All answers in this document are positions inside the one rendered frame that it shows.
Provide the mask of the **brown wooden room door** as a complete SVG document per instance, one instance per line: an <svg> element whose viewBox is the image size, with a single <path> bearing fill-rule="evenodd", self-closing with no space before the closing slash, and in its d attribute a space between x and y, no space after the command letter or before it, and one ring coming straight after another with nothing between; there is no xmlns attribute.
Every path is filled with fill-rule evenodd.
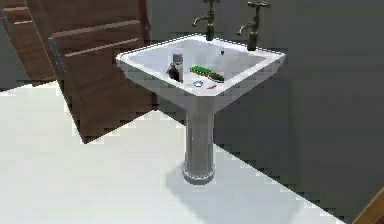
<svg viewBox="0 0 384 224"><path fill-rule="evenodd" d="M76 129L87 144L155 110L155 93L116 56L150 43L147 0L25 0Z"/></svg>

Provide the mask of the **brown wooden corner piece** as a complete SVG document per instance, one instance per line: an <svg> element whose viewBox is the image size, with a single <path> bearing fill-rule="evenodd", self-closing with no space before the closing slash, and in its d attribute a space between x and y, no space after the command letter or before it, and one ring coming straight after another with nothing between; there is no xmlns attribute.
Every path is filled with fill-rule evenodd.
<svg viewBox="0 0 384 224"><path fill-rule="evenodd" d="M384 187L377 192L352 224L384 224Z"/></svg>

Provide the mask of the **grey spray bottle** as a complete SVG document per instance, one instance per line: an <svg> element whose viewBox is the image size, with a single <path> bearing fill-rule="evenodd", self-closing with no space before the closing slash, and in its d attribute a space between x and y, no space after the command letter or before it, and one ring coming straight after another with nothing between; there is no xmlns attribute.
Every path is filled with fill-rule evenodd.
<svg viewBox="0 0 384 224"><path fill-rule="evenodd" d="M183 75L183 55L182 54L173 54L172 55L172 62L170 63L167 74L169 77L173 80L176 80L178 82L184 81L184 75Z"/></svg>

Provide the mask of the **dark scrub brush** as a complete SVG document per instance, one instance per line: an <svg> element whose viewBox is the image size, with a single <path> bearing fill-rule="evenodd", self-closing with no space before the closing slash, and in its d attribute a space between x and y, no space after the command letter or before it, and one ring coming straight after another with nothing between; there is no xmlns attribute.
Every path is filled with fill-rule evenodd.
<svg viewBox="0 0 384 224"><path fill-rule="evenodd" d="M209 73L208 78L219 83L223 83L225 81L225 78L222 75L214 72Z"/></svg>

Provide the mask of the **green sponge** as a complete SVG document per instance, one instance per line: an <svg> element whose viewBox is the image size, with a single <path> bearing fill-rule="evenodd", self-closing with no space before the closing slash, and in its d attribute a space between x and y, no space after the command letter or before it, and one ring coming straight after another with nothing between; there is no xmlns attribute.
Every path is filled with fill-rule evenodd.
<svg viewBox="0 0 384 224"><path fill-rule="evenodd" d="M190 68L190 71L192 73L195 73L195 74L198 74L198 75L203 75L203 76L206 76L208 74L210 74L212 72L211 69L208 69L208 68L204 68L204 67L201 67L201 66L193 66Z"/></svg>

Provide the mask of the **white pedestal sink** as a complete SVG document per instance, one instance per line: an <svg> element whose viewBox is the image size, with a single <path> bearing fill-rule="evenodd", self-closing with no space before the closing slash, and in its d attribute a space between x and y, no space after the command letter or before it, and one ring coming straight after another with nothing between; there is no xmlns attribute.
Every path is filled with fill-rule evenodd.
<svg viewBox="0 0 384 224"><path fill-rule="evenodd" d="M183 55L184 81L167 74L173 54ZM183 108L186 112L186 152L182 173L195 185L210 182L215 174L213 153L214 114L272 77L286 55L263 48L248 51L243 44L198 33L152 44L116 56L127 79ZM201 66L225 78L192 73ZM207 87L217 85L214 89Z"/></svg>

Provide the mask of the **dark metal tap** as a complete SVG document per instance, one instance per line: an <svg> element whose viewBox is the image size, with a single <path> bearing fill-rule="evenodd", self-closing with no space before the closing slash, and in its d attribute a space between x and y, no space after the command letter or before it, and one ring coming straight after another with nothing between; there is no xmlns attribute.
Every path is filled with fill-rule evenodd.
<svg viewBox="0 0 384 224"><path fill-rule="evenodd" d="M251 22L243 24L239 31L237 32L238 36L241 36L245 29L249 29L248 33L248 42L247 42L247 50L255 51L257 42L258 42L258 29L260 25L260 9L261 8L269 8L270 4L266 1L248 1L247 6L255 9L255 15L252 18Z"/></svg>
<svg viewBox="0 0 384 224"><path fill-rule="evenodd" d="M220 3L221 0L202 0L204 3L209 4L209 10L207 15L203 15L201 17L196 18L192 26L196 27L197 23L200 21L206 21L207 22L207 27L206 27L206 40L207 41L212 41L214 39L214 20L215 20L215 10L214 10L214 4L215 3Z"/></svg>

